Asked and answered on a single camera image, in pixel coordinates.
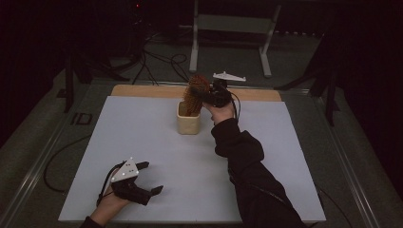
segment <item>white surface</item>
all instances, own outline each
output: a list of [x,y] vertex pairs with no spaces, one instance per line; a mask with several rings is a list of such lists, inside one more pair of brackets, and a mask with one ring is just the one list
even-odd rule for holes
[[[107,172],[133,157],[136,162],[150,162],[136,183],[147,190],[163,185],[163,191],[147,206],[130,204],[115,221],[240,221],[226,159],[214,152],[210,114],[201,111],[198,135],[180,135],[179,101],[108,97],[59,220],[84,220],[95,209]],[[284,185],[302,220],[325,220],[285,103],[241,102],[240,130],[245,129],[260,140],[264,165]]]

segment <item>black sleeve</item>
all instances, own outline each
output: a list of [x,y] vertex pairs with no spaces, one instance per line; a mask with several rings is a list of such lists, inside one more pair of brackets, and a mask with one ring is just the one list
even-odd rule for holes
[[240,132],[235,119],[211,131],[216,153],[228,159],[230,181],[235,185],[240,217],[248,227],[306,227],[288,200],[280,182],[260,162],[264,152],[249,132]]
[[80,228],[104,228],[100,224],[93,221],[90,217],[86,217],[86,220],[81,224]]

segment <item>wire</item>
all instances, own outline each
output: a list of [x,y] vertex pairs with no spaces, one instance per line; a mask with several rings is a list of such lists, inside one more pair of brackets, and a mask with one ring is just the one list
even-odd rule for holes
[[[180,64],[186,62],[187,57],[184,54],[175,54],[173,55],[171,58],[168,58],[166,56],[160,55],[160,54],[156,54],[156,53],[152,53],[148,50],[144,51],[146,54],[148,54],[149,56],[163,61],[164,63],[170,64],[172,66],[172,68],[175,70],[175,72],[185,81],[185,82],[189,82],[189,77],[187,76],[186,72],[184,71],[184,69],[180,66]],[[175,58],[178,57],[182,57],[182,60],[180,61],[176,61]]]
[[234,95],[238,100],[238,113],[237,113],[237,107],[235,106],[234,99],[231,100],[232,105],[234,106],[234,110],[235,110],[235,119],[238,121],[240,119],[240,98],[237,95],[235,95],[235,93],[231,92],[231,95]]
[[321,189],[319,186],[317,186],[314,183],[315,187],[319,190],[319,193],[323,193],[334,205],[335,207],[338,209],[338,211],[341,213],[341,215],[346,219],[347,223],[349,223],[349,226],[351,228],[353,228],[352,223],[349,221],[349,219],[347,218],[346,214],[343,212],[343,210],[341,210],[340,206],[338,206],[338,204],[329,196],[329,194],[327,194],[323,189]]
[[107,173],[106,178],[105,178],[105,181],[104,181],[104,185],[102,186],[101,193],[98,195],[97,204],[96,204],[97,207],[98,207],[98,205],[100,204],[101,200],[102,200],[104,197],[106,197],[107,195],[113,193],[113,191],[112,191],[112,192],[110,192],[110,193],[104,195],[104,191],[105,191],[105,189],[106,189],[107,183],[109,182],[110,175],[112,175],[112,173],[113,173],[113,171],[115,171],[115,169],[122,167],[122,166],[124,165],[124,163],[125,163],[125,161],[123,161],[122,163],[116,164],[116,165],[113,166],[113,168],[111,168],[111,169],[109,170],[109,172]]
[[62,151],[64,151],[64,150],[67,149],[68,147],[74,145],[75,143],[79,143],[79,142],[81,142],[81,141],[83,141],[83,140],[85,140],[85,139],[88,139],[89,137],[91,137],[91,135],[84,136],[83,138],[80,138],[80,139],[78,139],[78,140],[76,140],[76,141],[74,141],[74,142],[71,142],[71,143],[69,143],[69,144],[63,146],[62,148],[60,148],[59,150],[57,150],[57,151],[50,157],[50,160],[48,161],[47,165],[45,166],[45,170],[44,170],[44,174],[43,174],[44,183],[45,183],[45,185],[46,185],[50,190],[53,190],[53,191],[55,191],[55,192],[60,192],[60,193],[65,193],[65,192],[67,191],[67,189],[59,189],[59,188],[53,187],[53,186],[50,185],[50,183],[48,182],[48,168],[49,168],[51,162],[54,160],[54,158],[56,158],[56,156],[57,156],[58,154],[60,154]]

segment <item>person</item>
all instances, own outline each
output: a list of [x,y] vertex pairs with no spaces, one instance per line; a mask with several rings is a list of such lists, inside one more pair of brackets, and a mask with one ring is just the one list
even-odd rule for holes
[[[284,187],[261,163],[264,158],[260,142],[248,131],[240,131],[234,118],[232,104],[224,107],[203,106],[211,113],[214,127],[211,130],[217,155],[228,160],[230,181],[235,186],[240,217],[246,227],[299,228],[301,221]],[[99,228],[129,204],[106,190],[99,206],[87,217],[81,228]]]

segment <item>metal stand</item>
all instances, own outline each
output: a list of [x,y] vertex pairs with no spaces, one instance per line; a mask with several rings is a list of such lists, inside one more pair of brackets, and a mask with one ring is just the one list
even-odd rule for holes
[[269,44],[276,27],[276,21],[281,9],[280,5],[276,6],[275,12],[271,19],[199,14],[198,5],[199,1],[195,0],[195,10],[193,18],[193,45],[192,53],[190,55],[189,67],[190,72],[196,72],[198,66],[198,31],[199,29],[206,29],[266,34],[267,39],[264,45],[259,48],[259,55],[264,77],[272,77],[269,61],[267,59],[267,49],[269,48]]

